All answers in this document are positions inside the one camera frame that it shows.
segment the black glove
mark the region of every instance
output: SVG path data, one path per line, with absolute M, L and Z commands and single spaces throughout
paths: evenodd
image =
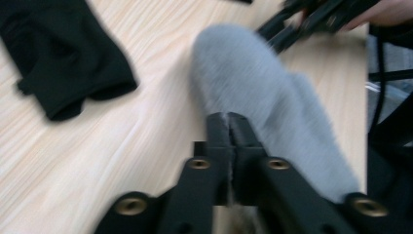
M 0 0 L 0 35 L 50 120 L 80 114 L 85 98 L 136 89 L 131 68 L 85 0 Z

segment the brass screw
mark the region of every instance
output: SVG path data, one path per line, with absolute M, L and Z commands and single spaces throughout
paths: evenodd
M 275 170 L 289 169 L 289 164 L 281 159 L 272 159 L 268 162 L 268 167 Z
M 146 207 L 146 202 L 140 198 L 126 198 L 118 202 L 115 211 L 120 215 L 139 215 Z
M 189 162 L 189 167 L 193 169 L 207 169 L 210 167 L 210 162 L 204 159 L 194 159 Z
M 367 216 L 386 216 L 389 211 L 380 203 L 370 199 L 356 198 L 353 200 L 353 207 L 363 215 Z

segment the black bracket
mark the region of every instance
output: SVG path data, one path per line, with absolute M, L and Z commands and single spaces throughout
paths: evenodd
M 210 234 L 213 206 L 233 203 L 257 207 L 268 233 L 396 233 L 390 227 L 403 226 L 363 194 L 340 205 L 321 198 L 292 163 L 267 155 L 244 116 L 216 113 L 206 125 L 207 141 L 195 143 L 173 189 L 158 198 L 125 194 L 95 233 Z

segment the human hand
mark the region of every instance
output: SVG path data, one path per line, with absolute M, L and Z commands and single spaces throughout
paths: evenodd
M 352 30 L 368 22 L 380 26 L 413 22 L 413 0 L 381 0 L 372 8 L 352 19 L 342 30 Z

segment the wood grain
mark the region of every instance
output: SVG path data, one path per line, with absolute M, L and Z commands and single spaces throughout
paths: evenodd
M 215 0 L 90 0 L 130 60 L 137 91 L 86 101 L 79 117 L 59 124 L 23 97 L 19 74 L 0 47 L 0 233 L 91 233 L 112 199 L 173 186 L 204 119 L 189 95 L 194 38 L 208 25 L 256 28 L 280 1 L 247 7 Z M 317 36 L 282 55 L 312 80 L 337 140 L 365 186 L 366 59 L 363 31 Z

